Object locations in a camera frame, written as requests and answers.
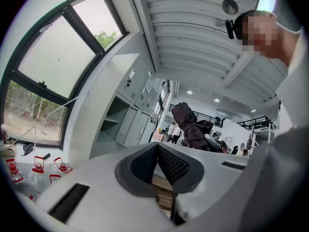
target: door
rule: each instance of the door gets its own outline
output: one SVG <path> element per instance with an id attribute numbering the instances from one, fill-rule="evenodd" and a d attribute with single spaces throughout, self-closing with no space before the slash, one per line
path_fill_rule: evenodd
<path id="1" fill-rule="evenodd" d="M 117 135 L 117 139 L 116 139 L 116 142 L 118 143 L 122 143 L 124 144 L 125 143 L 125 140 L 126 140 L 126 136 L 128 135 L 129 131 L 130 131 L 130 128 L 133 124 L 133 120 L 135 119 L 135 116 L 137 114 L 138 110 L 133 108 L 133 107 L 130 107 L 127 114 L 126 114 L 126 117 L 124 119 L 124 122 L 122 123 L 122 126 L 120 128 L 120 131 Z"/>
<path id="2" fill-rule="evenodd" d="M 147 126 L 144 130 L 143 136 L 140 139 L 140 145 L 145 144 L 149 141 L 151 133 L 155 129 L 155 124 L 151 123 L 150 121 L 147 123 Z"/>
<path id="3" fill-rule="evenodd" d="M 139 96 L 137 97 L 134 105 L 136 105 L 139 109 L 143 110 L 145 107 L 147 107 L 148 99 L 149 99 L 149 94 L 146 88 L 144 88 L 139 94 Z"/>
<path id="4" fill-rule="evenodd" d="M 146 114 L 140 110 L 137 112 L 130 131 L 127 134 L 125 145 L 136 146 L 140 143 L 141 137 L 145 132 L 145 128 L 149 118 L 149 114 Z"/>
<path id="5" fill-rule="evenodd" d="M 144 107 L 144 111 L 147 113 L 152 113 L 155 110 L 155 106 L 159 100 L 159 94 L 153 88 L 150 92 L 148 101 Z"/>

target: ceiling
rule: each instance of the ceiling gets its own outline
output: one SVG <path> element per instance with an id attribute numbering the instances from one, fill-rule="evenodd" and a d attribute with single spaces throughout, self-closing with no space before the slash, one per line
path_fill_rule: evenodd
<path id="1" fill-rule="evenodd" d="M 193 100 L 207 103 L 209 105 L 215 106 L 219 110 L 229 112 L 242 118 L 251 119 L 263 116 L 263 114 L 261 114 L 259 111 L 251 113 L 252 109 L 250 107 L 238 101 L 232 100 L 226 96 L 214 92 L 209 92 L 208 90 L 196 85 L 180 84 L 177 96 L 187 97 Z M 265 110 L 271 113 L 276 113 L 278 112 L 278 106 L 274 105 Z"/>
<path id="2" fill-rule="evenodd" d="M 254 9 L 257 0 L 234 0 L 235 15 L 223 0 L 134 0 L 153 58 L 156 77 L 197 86 L 208 95 L 238 102 L 248 110 L 277 118 L 275 91 L 287 76 L 278 59 L 243 52 L 224 24 Z"/>

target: white shirt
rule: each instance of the white shirt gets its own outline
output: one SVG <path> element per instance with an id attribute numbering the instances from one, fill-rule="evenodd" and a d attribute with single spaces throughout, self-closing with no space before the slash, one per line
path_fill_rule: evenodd
<path id="1" fill-rule="evenodd" d="M 176 129 L 174 130 L 174 136 L 179 136 L 180 135 L 180 128 L 176 127 Z"/>
<path id="2" fill-rule="evenodd" d="M 279 130 L 276 136 L 292 126 L 309 125 L 309 56 L 307 35 L 302 28 L 288 68 L 288 76 L 276 90 L 281 101 Z"/>
<path id="3" fill-rule="evenodd" d="M 175 128 L 176 128 L 175 125 L 170 125 L 168 135 L 172 135 L 172 132 Z"/>

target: ear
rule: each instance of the ear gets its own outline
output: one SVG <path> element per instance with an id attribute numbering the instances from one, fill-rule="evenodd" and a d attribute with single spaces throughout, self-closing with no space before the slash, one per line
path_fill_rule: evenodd
<path id="1" fill-rule="evenodd" d="M 268 13 L 268 16 L 269 16 L 269 18 L 271 18 L 271 19 L 272 19 L 272 21 L 276 21 L 276 20 L 277 20 L 276 15 L 275 15 L 275 14 L 273 14 L 273 13 L 271 13 L 271 12 L 269 12 L 269 13 Z"/>

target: chair backrest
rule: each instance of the chair backrest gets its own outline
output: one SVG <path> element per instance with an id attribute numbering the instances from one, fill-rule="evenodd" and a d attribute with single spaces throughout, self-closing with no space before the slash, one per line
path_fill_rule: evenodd
<path id="1" fill-rule="evenodd" d="M 234 146 L 234 149 L 233 149 L 231 155 L 236 155 L 237 151 L 238 151 L 238 146 Z"/>

